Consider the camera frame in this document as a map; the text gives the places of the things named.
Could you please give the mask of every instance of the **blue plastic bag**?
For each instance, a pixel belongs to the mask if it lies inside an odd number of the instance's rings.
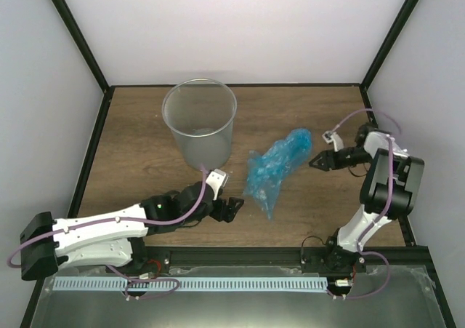
[[[244,195],[255,202],[272,218],[281,183],[298,166],[308,160],[312,150],[312,135],[307,129],[293,130],[285,140],[273,144],[265,155],[250,152],[247,186]]]

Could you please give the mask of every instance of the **clear plastic cup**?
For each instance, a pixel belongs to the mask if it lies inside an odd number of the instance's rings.
[[[216,169],[230,157],[236,110],[237,100],[226,85],[192,79],[169,91],[161,112],[186,163]]]

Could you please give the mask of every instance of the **wooden table surface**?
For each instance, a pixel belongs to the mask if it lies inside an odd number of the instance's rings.
[[[230,173],[223,198],[240,197],[250,150],[261,154],[295,128],[312,133],[314,156],[330,148],[321,138],[348,113],[363,107],[357,87],[233,87],[238,99]],[[92,165],[79,217],[112,212],[152,195],[181,190],[201,179],[186,165],[161,116],[166,87],[117,88]],[[338,130],[353,145],[363,113]],[[363,173],[362,167],[355,172]],[[282,184],[273,220],[246,198],[232,223],[207,217],[194,228],[147,237],[147,245],[295,247],[305,236],[323,239],[345,225],[359,207],[363,178],[346,170],[321,172],[303,164]],[[308,240],[308,245],[315,244]],[[371,246],[402,246],[397,222],[384,226]]]

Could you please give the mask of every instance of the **cable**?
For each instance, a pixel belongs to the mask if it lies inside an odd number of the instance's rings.
[[[380,114],[380,115],[386,117],[387,119],[390,119],[392,121],[392,123],[394,123],[394,125],[397,127],[397,131],[399,132],[399,134],[402,134],[402,129],[400,128],[399,123],[395,119],[393,119],[390,115],[388,115],[387,113],[385,113],[383,111],[375,111],[372,108],[360,108],[360,109],[348,114],[331,131],[335,132],[345,121],[347,121],[349,118],[351,118],[352,116],[354,116],[354,115],[356,115],[357,113],[360,113],[360,112],[373,112],[373,113],[376,113],[376,114]]]
[[[351,176],[353,177],[365,177],[367,175],[368,172],[365,172],[365,174],[362,174],[362,175],[357,175],[355,174],[351,169],[350,167],[347,167],[347,169],[349,170],[349,173],[351,174]]]
[[[183,226],[180,226],[179,228],[194,228],[194,227],[196,227],[196,226],[197,226],[198,224],[200,224],[200,223],[201,223],[201,221],[198,220],[195,224],[183,225]]]
[[[320,240],[323,246],[325,245],[325,242],[321,239],[321,237],[313,236],[313,235],[305,237],[302,243],[300,244],[300,260],[304,262],[307,262],[307,259],[304,259],[304,243],[308,239],[318,239]]]
[[[118,222],[119,220],[133,221],[133,222],[144,223],[144,224],[149,224],[149,225],[173,225],[173,224],[179,223],[179,222],[187,219],[192,213],[194,213],[195,210],[197,209],[197,207],[199,206],[199,204],[202,202],[202,198],[203,198],[203,195],[204,195],[205,190],[206,190],[206,174],[207,174],[207,171],[205,170],[203,165],[201,165],[201,170],[202,170],[202,187],[201,187],[200,193],[198,194],[197,201],[195,201],[194,205],[192,206],[192,208],[189,209],[189,211],[187,211],[185,214],[183,214],[181,217],[178,217],[177,219],[169,220],[169,221],[157,221],[157,220],[148,220],[148,219],[144,219],[144,218],[141,218],[141,217],[117,217],[117,218],[108,217],[106,219],[93,220],[93,221],[88,221],[87,223],[72,225],[72,226],[69,226],[66,231],[65,231],[65,229],[62,229],[62,228],[60,230],[49,231],[49,232],[43,233],[41,235],[38,235],[36,237],[33,237],[32,239],[29,239],[26,242],[22,243],[7,258],[7,265],[10,268],[21,268],[21,264],[18,265],[18,264],[14,264],[12,262],[13,257],[15,257],[15,255],[17,253],[21,252],[21,250],[25,249],[26,247],[29,247],[31,244],[36,243],[37,241],[41,241],[42,239],[46,239],[48,237],[57,235],[59,233],[67,233],[69,231],[77,230],[79,228],[85,228],[87,226],[93,226],[93,225],[98,225],[98,224],[103,224],[103,223],[111,223],[111,222],[114,223],[114,222]]]
[[[128,293],[128,290],[129,290],[129,288],[131,287],[131,285],[133,283],[173,282],[173,283],[176,284],[176,286],[174,288],[171,288],[170,290],[167,290],[166,292],[163,292],[163,293],[160,293],[160,294],[157,294],[157,295],[149,295],[149,296],[143,295],[141,297],[135,297],[136,300],[147,300],[147,299],[155,299],[157,297],[165,297],[167,295],[170,295],[170,294],[174,293],[181,286],[181,282],[179,282],[177,279],[160,279],[160,278],[156,278],[156,279],[135,279],[135,278],[132,278],[132,277],[128,277],[124,273],[116,270],[112,265],[106,265],[106,266],[112,272],[114,272],[114,274],[116,274],[116,275],[118,275],[118,276],[120,276],[123,279],[126,279],[128,281],[128,284],[126,285],[126,288],[124,288],[124,295],[126,296],[126,300],[129,300],[129,298],[131,297],[131,295],[129,295],[129,293]]]
[[[352,286],[355,284],[355,275],[357,274],[357,270],[355,269],[355,265],[352,266]]]
[[[157,265],[157,274],[156,274],[153,278],[156,278],[156,277],[160,276],[161,263],[160,263],[158,260],[149,259],[149,260],[147,261],[147,264],[155,264],[155,265]]]
[[[392,190],[394,188],[394,152],[392,148],[392,138],[387,137],[387,143],[388,143],[388,181],[387,181],[387,200],[386,204],[384,205],[383,210],[381,213],[376,217],[376,219],[360,234],[360,237],[357,240],[357,251],[360,253],[362,256],[367,256],[367,255],[375,255],[377,257],[380,257],[381,260],[383,260],[384,264],[386,265],[387,268],[387,275],[386,279],[384,280],[384,283],[376,290],[369,292],[367,294],[363,295],[355,295],[355,296],[350,296],[350,297],[343,297],[344,300],[357,300],[357,299],[364,299],[366,297],[371,297],[372,295],[380,293],[384,288],[386,288],[387,284],[389,283],[389,280],[391,279],[391,268],[389,266],[389,261],[386,259],[386,257],[378,252],[364,252],[362,251],[360,247],[360,243],[363,240],[363,237],[366,236],[368,232],[377,224],[378,221],[380,221],[389,211],[389,207],[391,206],[391,201],[392,201]],[[333,297],[337,298],[337,296],[333,293],[331,293],[329,290],[327,290],[328,294]]]

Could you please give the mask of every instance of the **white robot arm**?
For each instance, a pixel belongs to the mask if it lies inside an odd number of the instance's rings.
[[[345,148],[335,132],[326,132],[323,139],[333,144],[333,150],[322,151],[309,165],[330,171],[370,163],[370,169],[360,190],[360,207],[352,219],[336,230],[326,242],[328,254],[325,266],[339,271],[350,269],[363,251],[365,243],[383,225],[407,216],[413,209],[419,190],[424,162],[410,156],[395,142],[388,132],[371,124],[362,125],[355,138],[356,146]],[[392,143],[392,160],[389,162],[389,141]],[[392,167],[392,193],[389,195],[389,168]],[[381,212],[390,201],[385,215]]]
[[[208,173],[201,199],[202,183],[197,182],[181,192],[152,196],[128,208],[92,217],[53,219],[50,212],[40,213],[22,232],[21,244],[45,233],[54,235],[21,250],[22,278],[42,279],[63,268],[83,265],[129,266],[137,272],[147,261],[142,237],[172,232],[206,216],[233,221],[243,200],[231,197],[227,203],[219,198],[228,177],[219,169]]]

